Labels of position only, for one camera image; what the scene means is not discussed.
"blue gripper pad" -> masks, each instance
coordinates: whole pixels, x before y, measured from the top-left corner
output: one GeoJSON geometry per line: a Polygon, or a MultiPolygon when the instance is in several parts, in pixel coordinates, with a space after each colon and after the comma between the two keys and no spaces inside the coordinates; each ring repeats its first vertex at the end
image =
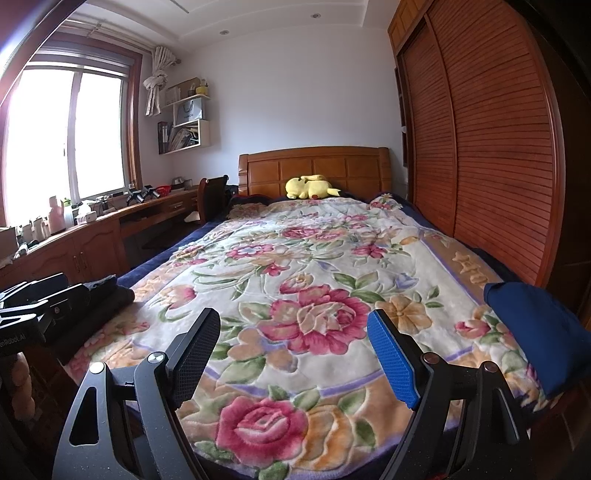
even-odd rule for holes
{"type": "Polygon", "coordinates": [[[376,310],[368,316],[368,337],[378,356],[379,363],[386,374],[396,398],[415,409],[421,397],[415,385],[415,373],[398,342],[384,322],[390,319],[383,314],[382,320],[376,310]]]}

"curtain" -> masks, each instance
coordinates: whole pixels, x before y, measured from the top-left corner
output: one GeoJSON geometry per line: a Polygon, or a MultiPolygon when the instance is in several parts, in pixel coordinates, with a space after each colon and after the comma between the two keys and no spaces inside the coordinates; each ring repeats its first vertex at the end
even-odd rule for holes
{"type": "Polygon", "coordinates": [[[164,69],[170,67],[177,57],[166,47],[156,47],[152,57],[152,76],[144,80],[144,87],[148,91],[146,116],[160,113],[160,91],[166,86],[168,75],[164,69]]]}

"pikachu plush toy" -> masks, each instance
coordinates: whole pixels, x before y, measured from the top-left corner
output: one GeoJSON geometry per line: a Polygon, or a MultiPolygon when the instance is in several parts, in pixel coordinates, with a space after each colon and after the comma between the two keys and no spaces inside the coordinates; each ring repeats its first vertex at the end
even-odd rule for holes
{"type": "Polygon", "coordinates": [[[290,199],[323,199],[328,195],[339,196],[339,189],[334,189],[322,175],[304,175],[291,179],[285,184],[290,199]]]}

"pink bottle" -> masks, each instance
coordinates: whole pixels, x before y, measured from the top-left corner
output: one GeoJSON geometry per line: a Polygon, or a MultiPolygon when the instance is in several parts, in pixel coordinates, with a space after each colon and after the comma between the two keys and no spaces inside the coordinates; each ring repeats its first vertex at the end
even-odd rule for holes
{"type": "Polygon", "coordinates": [[[55,233],[63,232],[66,229],[66,220],[64,219],[64,202],[61,205],[57,204],[56,197],[49,198],[49,215],[47,219],[49,221],[49,233],[54,235],[55,233]]]}

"floral blanket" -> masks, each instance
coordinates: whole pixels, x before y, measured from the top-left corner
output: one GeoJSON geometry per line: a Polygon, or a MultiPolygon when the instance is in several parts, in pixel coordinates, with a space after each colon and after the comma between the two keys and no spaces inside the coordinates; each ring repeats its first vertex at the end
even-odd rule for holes
{"type": "MultiPolygon", "coordinates": [[[[134,286],[136,302],[66,367],[134,365],[189,330],[204,307],[222,333],[193,399],[177,412],[195,451],[259,480],[333,479],[396,445],[411,412],[366,335],[384,309],[424,351],[501,366],[523,405],[547,400],[523,352],[484,304],[497,275],[422,228],[388,195],[239,205],[134,286]]],[[[448,427],[457,425],[453,403],[448,427]]]]}

